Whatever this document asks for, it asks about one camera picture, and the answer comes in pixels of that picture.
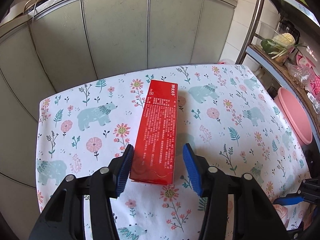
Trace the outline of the red cardboard box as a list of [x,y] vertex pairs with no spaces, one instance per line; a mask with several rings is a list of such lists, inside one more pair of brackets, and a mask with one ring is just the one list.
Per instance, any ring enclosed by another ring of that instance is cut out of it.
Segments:
[[178,85],[152,80],[140,120],[130,179],[170,185],[174,180]]

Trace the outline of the grey kitchen cabinet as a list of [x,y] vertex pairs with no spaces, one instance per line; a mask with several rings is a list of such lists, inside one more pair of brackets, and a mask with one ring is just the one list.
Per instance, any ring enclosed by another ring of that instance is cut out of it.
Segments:
[[1,172],[35,185],[37,128],[94,106],[106,79],[215,63],[238,0],[49,0],[1,26]]

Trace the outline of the pink plastic bucket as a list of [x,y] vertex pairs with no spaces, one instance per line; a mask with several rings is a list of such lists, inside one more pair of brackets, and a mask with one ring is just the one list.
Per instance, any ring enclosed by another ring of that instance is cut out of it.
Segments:
[[296,97],[289,90],[280,87],[274,102],[289,122],[299,143],[301,145],[311,144],[313,135],[310,121]]

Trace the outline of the clear plastic bag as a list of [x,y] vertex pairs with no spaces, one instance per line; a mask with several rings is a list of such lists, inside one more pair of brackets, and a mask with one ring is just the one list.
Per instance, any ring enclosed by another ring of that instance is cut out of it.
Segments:
[[311,76],[310,68],[301,67],[289,63],[287,65],[287,71],[293,81],[300,87],[303,88],[308,84],[309,78]]

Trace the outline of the pink polka dot cloth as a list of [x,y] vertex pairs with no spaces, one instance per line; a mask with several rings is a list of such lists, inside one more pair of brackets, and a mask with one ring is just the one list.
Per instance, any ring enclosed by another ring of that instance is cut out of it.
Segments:
[[309,77],[306,82],[306,90],[308,90],[314,97],[319,94],[319,74],[316,73],[316,66],[313,62],[301,52],[298,52],[296,55],[296,63],[298,66],[303,69],[306,68]]

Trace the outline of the vegetables in container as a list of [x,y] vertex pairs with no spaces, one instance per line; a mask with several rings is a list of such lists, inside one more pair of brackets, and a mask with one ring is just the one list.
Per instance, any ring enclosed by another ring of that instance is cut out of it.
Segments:
[[295,49],[307,47],[304,44],[296,43],[292,34],[279,33],[264,22],[261,22],[256,46],[279,65],[283,65]]

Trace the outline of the metal shelf rack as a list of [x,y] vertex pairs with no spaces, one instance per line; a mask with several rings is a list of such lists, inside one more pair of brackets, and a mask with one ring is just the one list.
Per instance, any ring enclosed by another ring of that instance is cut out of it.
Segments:
[[319,55],[303,40],[310,35],[319,45],[319,23],[300,0],[270,0],[280,14],[273,27],[260,20],[264,1],[256,0],[236,64],[250,56],[297,97],[319,141]]

